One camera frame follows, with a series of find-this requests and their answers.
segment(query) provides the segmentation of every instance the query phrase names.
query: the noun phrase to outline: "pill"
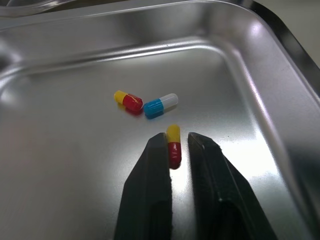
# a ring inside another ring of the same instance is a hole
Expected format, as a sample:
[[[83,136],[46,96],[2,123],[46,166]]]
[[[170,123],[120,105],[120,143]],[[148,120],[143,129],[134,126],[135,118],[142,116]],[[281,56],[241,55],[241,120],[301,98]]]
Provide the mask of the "pill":
[[[150,116],[162,112],[178,103],[178,96],[174,93],[170,93],[166,96],[157,98],[150,102],[147,102],[143,106],[145,115]]]
[[[177,169],[181,163],[180,127],[176,124],[170,125],[166,130],[168,142],[169,165]]]
[[[143,106],[141,98],[123,91],[116,91],[114,94],[114,100],[133,112],[139,112]]]

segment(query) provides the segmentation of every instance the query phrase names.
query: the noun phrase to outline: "stainless steel tray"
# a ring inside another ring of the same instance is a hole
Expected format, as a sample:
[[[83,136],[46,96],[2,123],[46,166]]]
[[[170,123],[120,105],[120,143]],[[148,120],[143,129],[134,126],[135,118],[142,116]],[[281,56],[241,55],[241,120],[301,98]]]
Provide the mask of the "stainless steel tray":
[[[188,132],[220,144],[280,240],[316,233],[320,71],[266,8],[126,1],[0,29],[1,240],[112,239],[127,176],[174,123],[173,240],[195,239]],[[118,108],[117,90],[179,104],[148,120]]]

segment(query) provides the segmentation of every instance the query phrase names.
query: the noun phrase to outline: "metal surface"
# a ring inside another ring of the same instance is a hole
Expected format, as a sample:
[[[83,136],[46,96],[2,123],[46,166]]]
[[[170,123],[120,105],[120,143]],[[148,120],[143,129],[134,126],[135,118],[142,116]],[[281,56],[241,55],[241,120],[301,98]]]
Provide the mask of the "metal surface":
[[[280,240],[317,234],[320,71],[270,11],[235,2],[126,1],[0,22],[0,239],[112,239],[126,178],[171,124],[182,145],[173,240],[195,239],[188,132],[220,144]],[[117,90],[179,103],[150,120],[118,107]]]
[[[10,0],[6,6],[0,6],[0,17],[20,17],[38,14],[73,1],[76,0]]]

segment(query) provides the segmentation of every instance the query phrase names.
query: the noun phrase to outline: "blue capsule cap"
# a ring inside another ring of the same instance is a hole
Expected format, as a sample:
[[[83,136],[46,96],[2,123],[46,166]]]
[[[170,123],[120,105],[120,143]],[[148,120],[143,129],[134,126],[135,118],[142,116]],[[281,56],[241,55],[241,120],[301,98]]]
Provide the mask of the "blue capsule cap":
[[[147,116],[157,114],[159,112],[162,112],[163,110],[164,110],[164,105],[162,104],[159,98],[153,101],[147,102],[143,106],[143,111]]]

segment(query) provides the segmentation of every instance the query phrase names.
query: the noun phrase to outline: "red capsule body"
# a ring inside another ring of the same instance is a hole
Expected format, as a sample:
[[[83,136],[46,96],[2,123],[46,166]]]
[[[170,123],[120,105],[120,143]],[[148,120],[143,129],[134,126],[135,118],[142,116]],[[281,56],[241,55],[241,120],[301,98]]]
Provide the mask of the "red capsule body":
[[[166,140],[168,142],[170,168],[177,169],[181,163],[180,127],[178,125],[173,124],[168,127]]]
[[[123,98],[122,104],[134,112],[139,112],[144,105],[141,98],[129,93]]]
[[[177,169],[181,163],[181,143],[169,142],[168,143],[170,168]]]
[[[139,112],[144,105],[141,98],[123,91],[116,91],[114,100],[133,112]]]

